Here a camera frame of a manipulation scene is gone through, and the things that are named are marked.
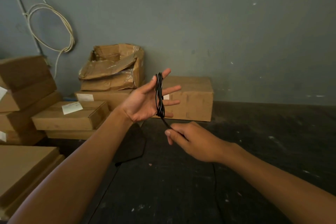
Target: crumpled cardboard box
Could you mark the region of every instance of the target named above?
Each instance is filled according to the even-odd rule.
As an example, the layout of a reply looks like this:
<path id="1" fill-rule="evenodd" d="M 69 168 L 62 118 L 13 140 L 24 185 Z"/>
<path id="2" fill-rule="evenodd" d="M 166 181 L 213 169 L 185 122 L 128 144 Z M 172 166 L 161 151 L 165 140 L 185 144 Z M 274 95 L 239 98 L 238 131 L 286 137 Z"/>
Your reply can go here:
<path id="1" fill-rule="evenodd" d="M 95 46 L 79 72 L 81 90 L 136 89 L 145 81 L 144 50 L 132 44 Z"/>

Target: coiled black cable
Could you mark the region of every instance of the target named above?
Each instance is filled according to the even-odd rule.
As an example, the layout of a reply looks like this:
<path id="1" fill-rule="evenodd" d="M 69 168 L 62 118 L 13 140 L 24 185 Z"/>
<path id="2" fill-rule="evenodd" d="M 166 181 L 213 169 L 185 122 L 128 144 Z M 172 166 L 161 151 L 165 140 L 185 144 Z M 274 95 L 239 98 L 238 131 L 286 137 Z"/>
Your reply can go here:
<path id="1" fill-rule="evenodd" d="M 167 128 L 171 129 L 168 123 L 165 121 L 165 106 L 163 105 L 163 95 L 162 95 L 162 73 L 158 73 L 156 76 L 156 88 L 155 88 L 155 105 L 156 105 L 156 115 L 159 116 Z"/>

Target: person's right hand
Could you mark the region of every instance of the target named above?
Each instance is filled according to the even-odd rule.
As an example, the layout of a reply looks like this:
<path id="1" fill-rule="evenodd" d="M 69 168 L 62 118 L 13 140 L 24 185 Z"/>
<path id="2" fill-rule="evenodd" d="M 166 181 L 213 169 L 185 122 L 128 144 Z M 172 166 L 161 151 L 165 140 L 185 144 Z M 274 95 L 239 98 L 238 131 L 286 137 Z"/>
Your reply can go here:
<path id="1" fill-rule="evenodd" d="M 173 141 L 176 142 L 187 154 L 200 161 L 222 163 L 232 152 L 232 143 L 219 139 L 194 121 L 187 124 L 174 123 L 171 127 L 165 132 L 168 143 L 172 145 Z"/>

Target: forearm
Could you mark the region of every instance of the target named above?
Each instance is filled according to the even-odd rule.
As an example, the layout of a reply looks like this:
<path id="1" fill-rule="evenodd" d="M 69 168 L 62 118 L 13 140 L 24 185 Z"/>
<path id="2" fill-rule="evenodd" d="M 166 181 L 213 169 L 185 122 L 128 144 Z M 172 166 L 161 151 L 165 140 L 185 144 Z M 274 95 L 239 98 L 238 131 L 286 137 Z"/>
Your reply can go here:
<path id="1" fill-rule="evenodd" d="M 77 223 L 132 125 L 116 108 L 73 154 L 29 195 L 9 223 Z"/>
<path id="2" fill-rule="evenodd" d="M 294 223 L 336 223 L 336 197 L 249 154 L 236 144 L 222 164 L 236 171 Z"/>

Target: left arm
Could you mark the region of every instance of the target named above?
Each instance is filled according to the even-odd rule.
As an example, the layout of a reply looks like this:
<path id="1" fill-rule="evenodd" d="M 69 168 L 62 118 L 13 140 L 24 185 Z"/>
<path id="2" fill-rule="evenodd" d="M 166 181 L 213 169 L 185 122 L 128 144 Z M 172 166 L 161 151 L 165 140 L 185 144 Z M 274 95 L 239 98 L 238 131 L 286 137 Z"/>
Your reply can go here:
<path id="1" fill-rule="evenodd" d="M 166 69 L 162 75 L 165 78 L 169 73 L 170 69 Z M 130 126 L 156 114 L 155 85 L 156 78 L 153 78 L 117 107 L 96 133 L 37 186 L 8 224 L 78 223 Z M 163 93 L 180 89 L 175 86 Z M 165 101 L 164 105 L 179 103 Z"/>

